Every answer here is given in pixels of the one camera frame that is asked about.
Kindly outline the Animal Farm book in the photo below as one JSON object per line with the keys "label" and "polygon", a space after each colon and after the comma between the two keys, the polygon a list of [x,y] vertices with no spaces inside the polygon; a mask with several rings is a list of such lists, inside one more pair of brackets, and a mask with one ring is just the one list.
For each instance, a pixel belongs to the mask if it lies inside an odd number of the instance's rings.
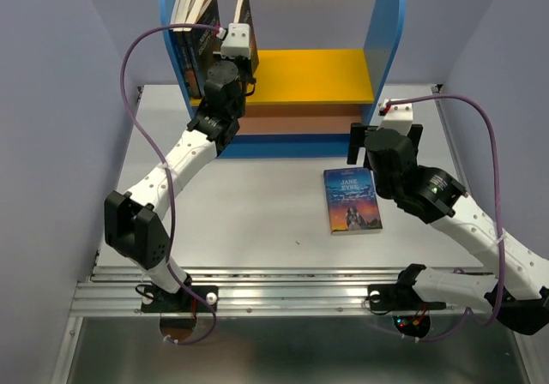
{"label": "Animal Farm book", "polygon": [[[171,24],[176,24],[179,22],[184,22],[185,19],[180,20],[179,19],[179,10],[180,10],[180,4],[184,0],[175,0],[175,3],[173,4],[172,14],[171,14]],[[186,79],[186,70],[187,70],[187,62],[186,62],[186,49],[184,46],[184,41],[182,39],[182,28],[174,28],[171,30],[172,32],[172,41],[175,44],[175,51],[178,58],[178,66],[181,70],[181,74],[183,76],[183,85],[186,89],[187,95],[189,98],[190,96],[190,86]]]}

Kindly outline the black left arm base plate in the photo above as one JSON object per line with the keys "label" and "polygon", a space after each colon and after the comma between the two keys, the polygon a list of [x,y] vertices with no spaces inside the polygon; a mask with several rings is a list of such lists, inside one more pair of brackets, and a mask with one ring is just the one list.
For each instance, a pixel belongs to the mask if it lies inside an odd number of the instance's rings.
{"label": "black left arm base plate", "polygon": [[184,290],[171,294],[156,285],[139,284],[135,291],[142,299],[141,312],[145,314],[210,313],[204,303]]}

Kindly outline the Nineteen Eighty-Four book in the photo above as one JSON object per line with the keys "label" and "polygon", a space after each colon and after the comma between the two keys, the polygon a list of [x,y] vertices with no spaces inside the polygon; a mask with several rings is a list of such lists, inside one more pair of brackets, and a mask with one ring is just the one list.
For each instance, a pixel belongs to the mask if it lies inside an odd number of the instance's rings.
{"label": "Nineteen Eighty-Four book", "polygon": [[[218,0],[193,0],[186,22],[218,27]],[[193,68],[189,76],[190,95],[193,99],[200,99],[204,93],[208,68],[214,63],[214,52],[220,48],[220,40],[213,30],[205,28],[186,29],[184,34]]]}

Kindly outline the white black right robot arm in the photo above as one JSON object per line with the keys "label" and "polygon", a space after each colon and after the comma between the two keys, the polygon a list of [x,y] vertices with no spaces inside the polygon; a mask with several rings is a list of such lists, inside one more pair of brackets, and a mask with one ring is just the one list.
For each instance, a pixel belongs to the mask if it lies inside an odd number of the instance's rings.
{"label": "white black right robot arm", "polygon": [[347,162],[365,149],[364,166],[377,194],[442,232],[484,265],[482,273],[446,273],[411,264],[392,284],[369,285],[376,315],[442,310],[448,305],[491,312],[508,329],[534,335],[548,324],[548,261],[535,254],[482,211],[465,186],[448,172],[417,162],[423,127],[405,135],[394,129],[351,127]]}

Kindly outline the Jane Eyre book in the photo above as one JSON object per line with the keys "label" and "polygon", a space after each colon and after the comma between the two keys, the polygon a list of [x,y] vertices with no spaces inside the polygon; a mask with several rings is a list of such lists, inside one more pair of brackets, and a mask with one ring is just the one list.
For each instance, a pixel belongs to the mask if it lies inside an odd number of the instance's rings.
{"label": "Jane Eyre book", "polygon": [[323,182],[332,236],[383,229],[372,174],[366,168],[325,170]]}

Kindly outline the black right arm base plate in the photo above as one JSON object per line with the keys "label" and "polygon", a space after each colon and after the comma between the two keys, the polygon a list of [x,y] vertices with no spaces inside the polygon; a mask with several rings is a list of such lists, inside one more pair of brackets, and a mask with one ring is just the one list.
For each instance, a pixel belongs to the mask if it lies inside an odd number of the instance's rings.
{"label": "black right arm base plate", "polygon": [[413,301],[407,289],[396,284],[369,285],[368,302],[374,312],[403,311],[413,308]]}

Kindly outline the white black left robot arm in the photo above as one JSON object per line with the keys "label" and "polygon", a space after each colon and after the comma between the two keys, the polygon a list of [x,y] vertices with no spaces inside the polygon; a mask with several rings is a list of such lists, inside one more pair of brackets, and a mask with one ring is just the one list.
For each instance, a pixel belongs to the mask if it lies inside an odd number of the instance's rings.
{"label": "white black left robot arm", "polygon": [[173,310],[190,303],[190,276],[172,258],[173,234],[163,225],[190,180],[231,143],[256,80],[249,58],[223,58],[208,69],[205,95],[168,154],[140,182],[105,201],[105,240],[161,289]]}

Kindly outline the Three Days to See book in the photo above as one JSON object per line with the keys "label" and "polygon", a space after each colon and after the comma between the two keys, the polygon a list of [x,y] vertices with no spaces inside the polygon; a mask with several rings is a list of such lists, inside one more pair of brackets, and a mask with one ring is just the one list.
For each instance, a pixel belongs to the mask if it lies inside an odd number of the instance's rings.
{"label": "Three Days to See book", "polygon": [[259,65],[259,56],[256,45],[253,18],[251,14],[250,0],[237,0],[232,21],[234,23],[247,24],[250,27],[250,60],[252,74],[254,75]]}

